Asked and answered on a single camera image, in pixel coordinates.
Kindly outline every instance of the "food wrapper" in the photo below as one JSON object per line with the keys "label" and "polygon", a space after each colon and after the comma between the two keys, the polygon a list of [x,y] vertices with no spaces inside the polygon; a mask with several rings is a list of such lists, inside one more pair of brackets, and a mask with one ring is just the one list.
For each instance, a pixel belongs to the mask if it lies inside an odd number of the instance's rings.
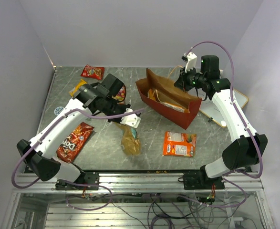
{"label": "food wrapper", "polygon": [[81,74],[82,77],[92,78],[96,80],[102,80],[104,75],[105,68],[103,67],[92,67],[86,65]]}
{"label": "food wrapper", "polygon": [[93,132],[94,127],[80,123],[61,143],[56,153],[62,161],[72,163]]}
{"label": "food wrapper", "polygon": [[115,100],[119,101],[119,103],[124,103],[124,100],[126,98],[126,86],[124,85],[118,94],[114,97]]}
{"label": "food wrapper", "polygon": [[121,148],[126,155],[139,155],[141,153],[141,144],[137,132],[128,125],[115,123],[124,133],[121,141]]}
{"label": "food wrapper", "polygon": [[189,156],[195,154],[196,134],[165,132],[163,143],[164,156]]}
{"label": "food wrapper", "polygon": [[73,97],[74,93],[78,90],[78,88],[80,88],[82,85],[86,83],[87,82],[85,80],[81,79],[79,83],[72,90],[69,91],[69,94]]}
{"label": "food wrapper", "polygon": [[186,108],[183,108],[182,106],[180,106],[179,104],[177,104],[175,101],[169,99],[167,96],[165,96],[163,93],[160,93],[158,92],[157,89],[155,89],[154,91],[152,89],[149,89],[148,91],[148,94],[147,94],[147,97],[158,102],[158,103],[161,103],[163,104],[164,106],[167,106],[169,108],[172,108],[176,111],[179,111],[179,112],[184,112],[184,113],[187,113],[188,112],[188,109]]}

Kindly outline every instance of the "black bracket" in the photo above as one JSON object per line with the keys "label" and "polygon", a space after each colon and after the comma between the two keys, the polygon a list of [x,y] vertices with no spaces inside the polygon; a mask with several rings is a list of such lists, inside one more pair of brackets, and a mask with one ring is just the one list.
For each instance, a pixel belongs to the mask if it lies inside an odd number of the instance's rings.
{"label": "black bracket", "polygon": [[212,189],[213,184],[215,189],[225,189],[222,178],[208,178],[204,167],[200,170],[190,170],[184,173],[178,181],[183,182],[184,190]]}
{"label": "black bracket", "polygon": [[[83,177],[82,184],[88,184],[86,190],[98,190],[98,187],[92,187],[90,185],[98,185],[100,182],[100,177],[95,172],[86,172]],[[56,190],[79,190],[83,189],[84,187],[70,185],[63,180],[58,180],[55,185]]]}

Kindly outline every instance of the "snack bag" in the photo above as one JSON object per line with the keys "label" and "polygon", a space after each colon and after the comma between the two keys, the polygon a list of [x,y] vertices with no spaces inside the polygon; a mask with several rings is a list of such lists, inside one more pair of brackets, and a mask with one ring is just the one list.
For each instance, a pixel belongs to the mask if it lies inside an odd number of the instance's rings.
{"label": "snack bag", "polygon": [[119,104],[123,104],[124,100],[126,98],[126,86],[124,85],[120,91],[118,92],[118,94],[113,97],[115,100],[119,101]]}
{"label": "snack bag", "polygon": [[134,128],[128,125],[115,123],[123,130],[121,148],[126,155],[139,155],[141,153],[141,144],[138,134]]}
{"label": "snack bag", "polygon": [[163,143],[165,156],[194,156],[196,147],[196,134],[173,133],[166,131]]}
{"label": "snack bag", "polygon": [[72,163],[93,132],[94,127],[80,123],[61,143],[56,153],[62,161]]}
{"label": "snack bag", "polygon": [[103,67],[92,67],[90,65],[86,65],[83,69],[82,77],[102,80],[105,68]]}
{"label": "snack bag", "polygon": [[74,93],[78,90],[78,88],[80,88],[81,85],[86,84],[87,82],[83,79],[81,79],[79,81],[79,83],[72,89],[69,91],[69,94],[73,97]]}

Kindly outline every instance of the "paper bag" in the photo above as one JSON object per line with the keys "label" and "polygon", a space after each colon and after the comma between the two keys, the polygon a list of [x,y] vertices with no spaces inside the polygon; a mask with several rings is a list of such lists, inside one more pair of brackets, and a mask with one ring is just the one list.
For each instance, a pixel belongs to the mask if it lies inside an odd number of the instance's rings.
{"label": "paper bag", "polygon": [[[196,117],[201,99],[189,95],[187,92],[174,87],[174,81],[165,77],[154,74],[150,69],[146,68],[146,79],[141,79],[135,82],[141,99],[144,103],[149,105],[163,117],[169,119],[178,126],[187,129],[191,122]],[[157,89],[162,95],[162,101],[168,100],[169,103],[173,101],[181,107],[186,108],[186,112],[179,112],[161,103],[158,103],[147,97],[149,89]]]}

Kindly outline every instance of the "red snack bag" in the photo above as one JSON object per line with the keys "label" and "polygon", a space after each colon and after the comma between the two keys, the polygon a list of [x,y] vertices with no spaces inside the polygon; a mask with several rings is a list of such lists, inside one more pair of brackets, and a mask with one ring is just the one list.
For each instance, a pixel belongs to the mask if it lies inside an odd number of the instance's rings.
{"label": "red snack bag", "polygon": [[97,80],[102,80],[104,75],[105,68],[103,67],[92,67],[90,65],[86,65],[83,69],[82,77],[92,78]]}
{"label": "red snack bag", "polygon": [[56,151],[57,157],[67,163],[73,162],[92,134],[93,129],[94,127],[87,123],[80,123],[58,147]]}
{"label": "red snack bag", "polygon": [[120,91],[117,93],[115,97],[113,97],[115,100],[119,101],[119,104],[124,104],[124,100],[126,98],[126,86],[124,85]]}

